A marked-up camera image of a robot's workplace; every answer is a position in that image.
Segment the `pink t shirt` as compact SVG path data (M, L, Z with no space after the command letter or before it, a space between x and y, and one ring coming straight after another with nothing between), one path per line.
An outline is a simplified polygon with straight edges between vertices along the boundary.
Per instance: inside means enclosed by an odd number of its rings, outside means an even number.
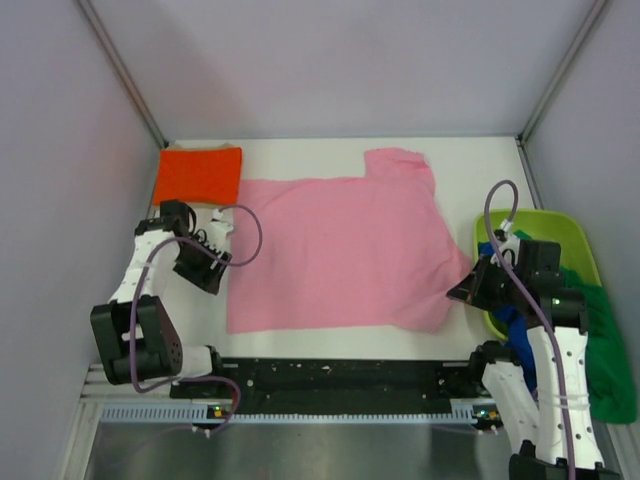
M227 330L395 325L434 331L469 272L423 155L370 150L361 177L245 180Z

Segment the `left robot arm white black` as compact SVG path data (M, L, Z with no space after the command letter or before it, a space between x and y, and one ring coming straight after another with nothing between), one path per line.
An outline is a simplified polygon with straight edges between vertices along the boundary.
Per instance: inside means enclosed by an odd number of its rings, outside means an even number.
M233 225L220 211L199 228L192 207L163 201L159 213L140 221L124 277L110 299L92 308L90 323L106 379L113 385L192 378L205 396L226 387L227 374L211 345L180 338L165 306L171 275L207 294L219 293L232 255L225 249Z

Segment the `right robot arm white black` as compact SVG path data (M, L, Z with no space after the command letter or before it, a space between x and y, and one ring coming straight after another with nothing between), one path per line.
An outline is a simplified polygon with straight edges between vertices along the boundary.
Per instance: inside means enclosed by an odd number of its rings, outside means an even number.
M587 307L583 294L566 287L559 270L561 247L514 235L491 241L469 275L447 295L494 312L514 307L526 321L537 392L531 394L515 354L496 341L471 355L466 380L491 395L513 453L512 479L617 479L598 446L586 378Z

